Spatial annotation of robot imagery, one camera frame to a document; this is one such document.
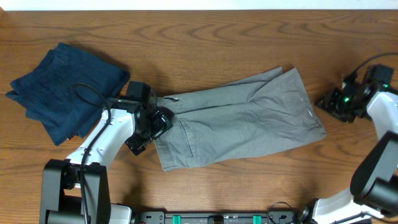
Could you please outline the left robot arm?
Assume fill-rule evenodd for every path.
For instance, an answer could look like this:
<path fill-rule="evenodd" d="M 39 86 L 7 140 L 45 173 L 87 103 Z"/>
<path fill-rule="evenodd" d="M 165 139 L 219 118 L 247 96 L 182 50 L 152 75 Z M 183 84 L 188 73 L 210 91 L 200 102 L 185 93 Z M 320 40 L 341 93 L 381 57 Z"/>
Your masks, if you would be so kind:
<path fill-rule="evenodd" d="M 162 107 L 109 100 L 81 146 L 64 160 L 46 163 L 39 222 L 139 223 L 131 207 L 111 203 L 108 170 L 122 145 L 137 156 L 171 127 L 171 116 Z"/>

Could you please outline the grey shorts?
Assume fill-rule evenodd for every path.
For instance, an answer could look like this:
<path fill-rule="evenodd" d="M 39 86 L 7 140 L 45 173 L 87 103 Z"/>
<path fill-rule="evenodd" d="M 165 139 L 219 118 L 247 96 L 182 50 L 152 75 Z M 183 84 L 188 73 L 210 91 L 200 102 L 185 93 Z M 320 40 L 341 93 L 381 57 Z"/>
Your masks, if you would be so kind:
<path fill-rule="evenodd" d="M 160 97 L 158 104 L 172 116 L 155 141 L 164 171 L 267 156 L 326 137 L 296 68 Z"/>

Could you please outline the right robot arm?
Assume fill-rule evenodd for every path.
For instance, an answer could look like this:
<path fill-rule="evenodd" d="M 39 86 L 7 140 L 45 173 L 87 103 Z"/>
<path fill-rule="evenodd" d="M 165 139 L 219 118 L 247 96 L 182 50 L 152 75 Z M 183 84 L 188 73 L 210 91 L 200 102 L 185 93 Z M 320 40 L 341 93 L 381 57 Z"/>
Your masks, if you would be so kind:
<path fill-rule="evenodd" d="M 354 172 L 349 188 L 305 206 L 296 223 L 397 223 L 397 90 L 372 80 L 352 101 L 366 109 L 378 142 Z"/>

